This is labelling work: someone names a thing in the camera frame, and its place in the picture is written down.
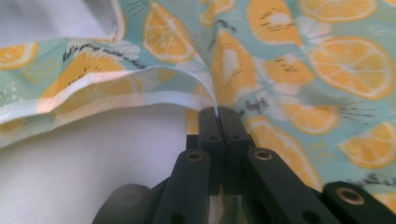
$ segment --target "fabric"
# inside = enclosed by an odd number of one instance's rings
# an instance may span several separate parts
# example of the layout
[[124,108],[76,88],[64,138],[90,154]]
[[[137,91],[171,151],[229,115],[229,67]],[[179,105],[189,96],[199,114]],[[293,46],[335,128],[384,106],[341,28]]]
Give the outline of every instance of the fabric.
[[110,39],[0,50],[0,147],[114,108],[226,105],[308,186],[351,182],[396,213],[394,1],[114,7]]

